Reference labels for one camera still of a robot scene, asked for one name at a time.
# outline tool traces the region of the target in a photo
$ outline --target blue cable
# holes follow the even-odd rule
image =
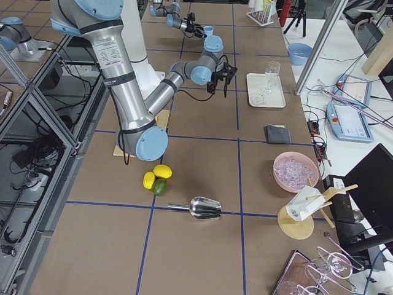
[[[370,280],[371,280],[371,274],[373,273],[373,270],[374,270],[374,266],[375,266],[375,264],[376,264],[376,261],[377,261],[377,259],[379,258],[379,256],[383,253],[383,251],[385,251],[386,249],[389,249],[389,247],[383,248],[383,249],[378,253],[378,255],[374,258],[373,264],[371,265],[371,268],[370,268],[370,273],[368,274],[368,277],[367,277],[367,282],[366,282],[366,285],[365,285],[365,287],[364,287],[364,292],[363,292],[363,294],[354,293],[354,295],[366,295],[367,287],[368,287],[368,284],[369,284],[369,282],[370,282]]]

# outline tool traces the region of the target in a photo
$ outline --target white tray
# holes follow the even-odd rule
[[[282,91],[280,77],[277,77],[276,85],[271,93],[263,93],[267,86],[265,74],[247,74],[248,102],[256,108],[283,108],[285,106],[284,92]]]

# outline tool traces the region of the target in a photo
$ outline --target blue and white device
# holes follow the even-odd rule
[[[341,75],[339,79],[343,85],[340,88],[337,85],[335,86],[335,95],[362,109],[368,106],[371,95],[371,81],[347,74]]]
[[[342,103],[329,103],[327,118],[334,134],[340,140],[371,143],[374,137],[363,114]]]

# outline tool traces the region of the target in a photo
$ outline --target computer screen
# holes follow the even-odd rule
[[[393,155],[382,144],[344,177],[344,183],[359,186],[349,193],[378,235],[393,230]]]

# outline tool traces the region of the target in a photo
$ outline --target bowl of ice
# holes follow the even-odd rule
[[[300,192],[304,186],[317,184],[319,171],[306,155],[299,152],[283,152],[274,160],[273,176],[277,184],[286,191]]]

